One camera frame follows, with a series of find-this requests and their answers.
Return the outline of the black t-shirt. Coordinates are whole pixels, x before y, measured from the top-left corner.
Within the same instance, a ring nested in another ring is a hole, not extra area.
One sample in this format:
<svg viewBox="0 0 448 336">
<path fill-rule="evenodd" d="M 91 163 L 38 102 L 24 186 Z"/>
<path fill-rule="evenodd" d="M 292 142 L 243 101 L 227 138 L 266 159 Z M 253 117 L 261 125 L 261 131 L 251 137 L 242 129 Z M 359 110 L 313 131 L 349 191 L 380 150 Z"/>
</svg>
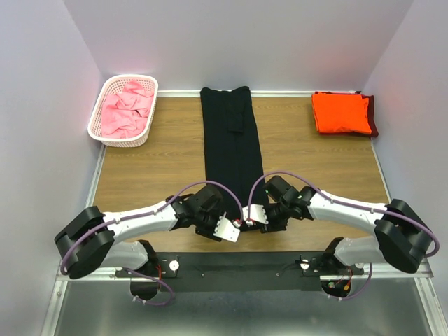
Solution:
<svg viewBox="0 0 448 336">
<path fill-rule="evenodd" d="M 245 207 L 264 174 L 251 91 L 247 86 L 231 91 L 204 87 L 200 99 L 206 179 L 229 188 Z"/>
</svg>

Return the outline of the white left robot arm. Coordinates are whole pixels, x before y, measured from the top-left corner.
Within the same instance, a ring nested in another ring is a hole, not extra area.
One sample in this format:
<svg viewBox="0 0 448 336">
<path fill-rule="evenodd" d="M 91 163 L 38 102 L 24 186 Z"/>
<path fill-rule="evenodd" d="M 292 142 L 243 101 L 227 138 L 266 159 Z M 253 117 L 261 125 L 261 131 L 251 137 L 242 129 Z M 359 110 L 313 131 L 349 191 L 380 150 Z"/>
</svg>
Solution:
<svg viewBox="0 0 448 336">
<path fill-rule="evenodd" d="M 223 195 L 213 184 L 192 194 L 176 194 L 153 206 L 106 213 L 84 208 L 54 238 L 62 258 L 60 272 L 80 279 L 102 266 L 112 248 L 152 232 L 168 232 L 194 225 L 196 233 L 212 240 L 222 212 Z"/>
</svg>

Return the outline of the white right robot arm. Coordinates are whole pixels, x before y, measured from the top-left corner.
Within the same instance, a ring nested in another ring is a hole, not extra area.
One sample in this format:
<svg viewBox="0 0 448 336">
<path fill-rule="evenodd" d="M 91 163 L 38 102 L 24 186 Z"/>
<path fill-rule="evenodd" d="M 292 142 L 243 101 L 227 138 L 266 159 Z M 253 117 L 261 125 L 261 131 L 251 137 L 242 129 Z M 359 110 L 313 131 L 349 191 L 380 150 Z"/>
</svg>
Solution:
<svg viewBox="0 0 448 336">
<path fill-rule="evenodd" d="M 297 190 L 280 175 L 269 174 L 263 189 L 273 203 L 250 204 L 246 222 L 262 225 L 263 232 L 285 230 L 290 218 L 332 221 L 366 232 L 366 237 L 338 237 L 322 255 L 322 266 L 338 274 L 346 266 L 387 263 L 414 274 L 421 261 L 436 254 L 440 244 L 413 208 L 401 199 L 388 204 L 356 201 L 332 195 L 311 183 Z"/>
</svg>

